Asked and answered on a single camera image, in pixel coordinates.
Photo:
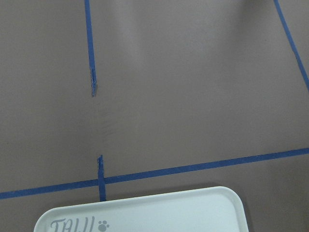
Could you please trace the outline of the white bear tray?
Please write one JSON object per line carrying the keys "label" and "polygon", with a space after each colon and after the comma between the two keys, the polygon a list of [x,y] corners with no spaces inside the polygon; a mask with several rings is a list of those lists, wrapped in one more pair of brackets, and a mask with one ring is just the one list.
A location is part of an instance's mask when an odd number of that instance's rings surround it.
{"label": "white bear tray", "polygon": [[36,232],[247,232],[240,197],[227,187],[200,188],[53,208]]}

